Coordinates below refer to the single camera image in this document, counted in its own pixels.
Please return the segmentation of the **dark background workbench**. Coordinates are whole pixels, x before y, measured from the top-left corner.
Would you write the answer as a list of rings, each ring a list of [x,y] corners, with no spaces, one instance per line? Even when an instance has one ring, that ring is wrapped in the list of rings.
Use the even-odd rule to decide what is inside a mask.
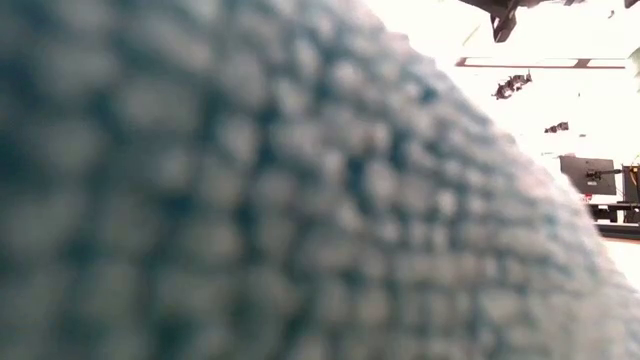
[[[588,207],[603,237],[640,242],[640,203],[590,203]]]

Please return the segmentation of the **background horizontal beam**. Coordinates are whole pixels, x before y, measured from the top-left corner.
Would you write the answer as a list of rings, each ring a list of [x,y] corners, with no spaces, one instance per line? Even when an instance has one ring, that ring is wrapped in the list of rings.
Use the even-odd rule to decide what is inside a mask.
[[[539,60],[500,59],[489,57],[460,57],[456,67],[521,68],[521,69],[602,69],[624,70],[627,59],[621,58],[544,58]]]

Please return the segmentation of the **dark background equipment box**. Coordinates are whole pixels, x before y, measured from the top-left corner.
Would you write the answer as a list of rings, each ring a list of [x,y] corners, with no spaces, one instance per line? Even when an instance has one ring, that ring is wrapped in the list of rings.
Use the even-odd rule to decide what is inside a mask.
[[[640,203],[640,166],[623,166],[623,201]]]

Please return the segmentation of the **dark background monitor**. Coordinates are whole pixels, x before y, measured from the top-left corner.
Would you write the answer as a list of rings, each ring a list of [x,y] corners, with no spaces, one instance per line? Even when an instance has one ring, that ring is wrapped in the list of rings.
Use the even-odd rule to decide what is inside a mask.
[[[560,171],[581,194],[615,195],[617,169],[612,159],[560,156]]]

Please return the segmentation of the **blue microfibre cloth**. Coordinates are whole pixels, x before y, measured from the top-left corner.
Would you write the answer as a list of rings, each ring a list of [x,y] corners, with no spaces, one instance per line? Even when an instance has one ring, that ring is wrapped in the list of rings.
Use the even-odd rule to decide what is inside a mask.
[[[0,0],[0,360],[640,360],[640,292],[362,0]]]

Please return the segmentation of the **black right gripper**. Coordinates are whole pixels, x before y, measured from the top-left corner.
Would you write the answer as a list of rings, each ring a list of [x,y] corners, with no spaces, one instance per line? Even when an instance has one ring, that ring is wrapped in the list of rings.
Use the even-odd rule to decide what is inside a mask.
[[[493,40],[495,43],[506,42],[515,26],[517,19],[514,13],[522,0],[459,0],[465,4],[479,8],[490,15]]]

